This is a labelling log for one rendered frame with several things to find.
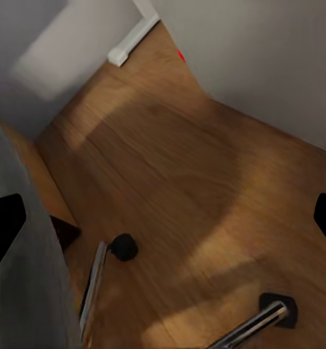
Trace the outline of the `swivel chair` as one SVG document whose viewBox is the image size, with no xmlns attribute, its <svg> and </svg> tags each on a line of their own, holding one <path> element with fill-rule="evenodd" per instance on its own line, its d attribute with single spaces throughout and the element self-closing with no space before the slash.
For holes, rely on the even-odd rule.
<svg viewBox="0 0 326 349">
<path fill-rule="evenodd" d="M 0 125 L 0 198 L 19 193 L 26 221 L 0 262 L 0 349 L 93 349 L 107 252 L 132 260 L 129 233 L 99 241 L 77 313 L 66 261 L 43 198 L 21 154 Z M 262 293 L 258 312 L 206 349 L 241 349 L 271 326 L 295 329 L 293 297 Z"/>
</svg>

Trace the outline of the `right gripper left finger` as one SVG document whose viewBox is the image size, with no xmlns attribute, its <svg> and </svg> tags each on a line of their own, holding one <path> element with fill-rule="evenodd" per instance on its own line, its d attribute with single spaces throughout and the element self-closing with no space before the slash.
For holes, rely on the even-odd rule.
<svg viewBox="0 0 326 349">
<path fill-rule="evenodd" d="M 19 193 L 0 198 L 0 262 L 25 221 L 25 206 Z"/>
</svg>

